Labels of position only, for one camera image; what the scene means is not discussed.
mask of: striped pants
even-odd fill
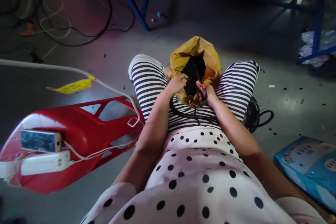
[[[259,70],[258,64],[254,61],[234,63],[222,74],[215,89],[219,100],[225,103],[240,121],[244,119]],[[147,120],[157,96],[168,84],[167,73],[160,62],[150,56],[139,54],[133,58],[128,75],[133,82],[143,116]],[[175,108],[182,113],[216,116],[214,110],[207,104],[194,109],[182,104],[176,96],[173,97],[173,101]],[[216,122],[181,117],[169,109],[168,133],[198,125],[212,126],[221,130],[221,126]]]

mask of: yellow tag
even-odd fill
[[[80,80],[74,83],[70,83],[68,85],[65,85],[57,89],[53,87],[52,88],[47,87],[47,89],[69,95],[69,94],[81,91],[85,88],[91,87],[91,83],[94,80],[94,78],[95,77],[93,75],[89,75],[89,79],[84,79],[84,80]]]

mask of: red plastic chair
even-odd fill
[[[102,149],[110,147],[110,143],[116,139],[138,129],[133,139],[136,139],[141,133],[143,125],[139,122],[132,128],[127,122],[137,115],[129,115],[111,121],[102,121],[98,117],[111,101],[117,101],[124,104],[134,111],[133,105],[125,100],[125,96],[109,98],[87,103],[57,107],[47,110],[36,111],[25,117],[11,136],[5,143],[1,153],[0,161],[13,161],[29,150],[21,149],[21,130],[38,129],[60,132],[62,138],[67,141],[80,155],[88,156]],[[97,112],[93,115],[81,107],[100,104]],[[145,119],[140,109],[141,122],[145,123]],[[36,174],[29,176],[21,176],[18,173],[18,179],[22,187],[32,191],[48,194],[62,190],[76,180],[92,172],[121,153],[128,151],[135,145],[135,142],[123,149],[111,149],[111,154],[102,158],[102,155],[90,160],[83,160],[75,163],[64,171]],[[73,152],[71,152],[71,160],[80,160]]]

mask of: polka dot shirt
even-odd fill
[[[300,199],[273,201],[221,130],[197,126],[167,137],[144,191],[113,185],[81,222],[113,223],[326,222]]]

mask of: blue box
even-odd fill
[[[275,158],[295,184],[336,212],[335,145],[302,136]]]

